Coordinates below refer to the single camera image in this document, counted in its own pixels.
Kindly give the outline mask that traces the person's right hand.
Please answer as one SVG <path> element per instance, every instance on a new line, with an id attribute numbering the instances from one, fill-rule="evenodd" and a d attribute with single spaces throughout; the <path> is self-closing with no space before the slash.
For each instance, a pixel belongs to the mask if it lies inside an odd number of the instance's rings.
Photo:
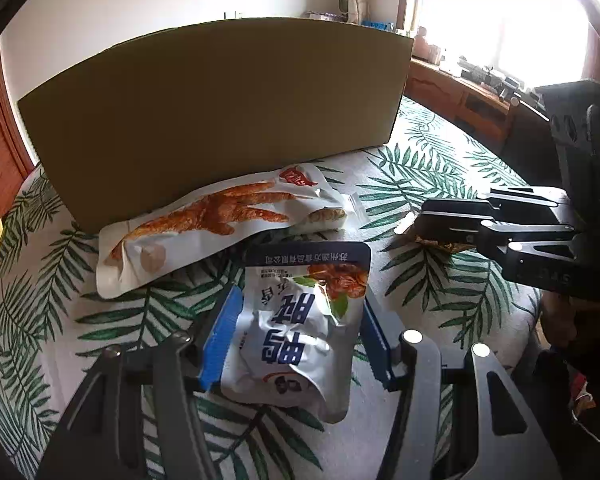
<path id="1" fill-rule="evenodd" d="M 577 336 L 574 317 L 588 307 L 588 303 L 557 292 L 543 292 L 540 322 L 546 340 L 556 347 L 565 347 Z"/>

